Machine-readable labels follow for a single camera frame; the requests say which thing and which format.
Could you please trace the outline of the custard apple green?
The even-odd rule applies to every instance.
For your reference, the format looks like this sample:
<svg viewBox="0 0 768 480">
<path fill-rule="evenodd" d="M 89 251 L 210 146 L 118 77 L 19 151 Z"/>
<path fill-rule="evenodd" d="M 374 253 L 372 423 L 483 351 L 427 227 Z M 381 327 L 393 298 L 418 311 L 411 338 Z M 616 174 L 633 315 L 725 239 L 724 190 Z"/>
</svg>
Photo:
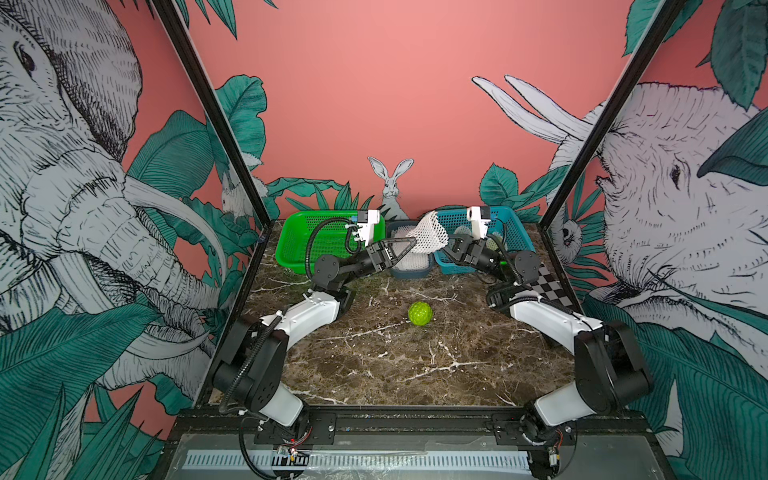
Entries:
<svg viewBox="0 0 768 480">
<path fill-rule="evenodd" d="M 407 316 L 413 325 L 425 326 L 432 321 L 434 312 L 428 303 L 418 301 L 410 305 L 407 311 Z"/>
</svg>

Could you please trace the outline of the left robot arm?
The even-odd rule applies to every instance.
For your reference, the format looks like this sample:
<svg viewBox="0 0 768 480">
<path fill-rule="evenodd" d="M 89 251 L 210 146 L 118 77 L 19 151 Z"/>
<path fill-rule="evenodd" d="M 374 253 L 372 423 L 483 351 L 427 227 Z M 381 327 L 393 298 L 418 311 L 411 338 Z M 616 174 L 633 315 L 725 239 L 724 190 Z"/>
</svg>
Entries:
<svg viewBox="0 0 768 480">
<path fill-rule="evenodd" d="M 304 253 L 310 289 L 303 299 L 263 317 L 241 316 L 229 330 L 212 366 L 212 386 L 223 393 L 222 414 L 272 421 L 278 438 L 296 447 L 311 436 L 305 401 L 281 383 L 288 351 L 298 341 L 346 313 L 355 293 L 347 284 L 389 270 L 415 250 L 413 237 L 373 241 L 378 215 L 358 211 L 350 218 L 322 220 L 311 232 Z M 325 227 L 340 224 L 346 258 L 324 254 L 312 260 L 314 243 Z"/>
</svg>

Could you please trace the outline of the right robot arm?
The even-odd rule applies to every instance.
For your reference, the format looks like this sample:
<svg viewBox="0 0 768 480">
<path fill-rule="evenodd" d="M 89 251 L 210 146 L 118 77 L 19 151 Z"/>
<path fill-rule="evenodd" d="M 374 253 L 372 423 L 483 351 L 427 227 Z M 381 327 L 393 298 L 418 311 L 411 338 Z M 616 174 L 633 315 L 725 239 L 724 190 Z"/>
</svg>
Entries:
<svg viewBox="0 0 768 480">
<path fill-rule="evenodd" d="M 521 431 L 533 445 L 557 438 L 564 425 L 594 414 L 615 413 L 650 394 L 654 380 L 637 338 L 620 321 L 587 317 L 532 289 L 539 279 L 539 256 L 510 252 L 493 237 L 449 237 L 443 251 L 461 266 L 497 279 L 486 294 L 492 310 L 523 322 L 562 346 L 574 359 L 574 378 L 525 407 Z"/>
</svg>

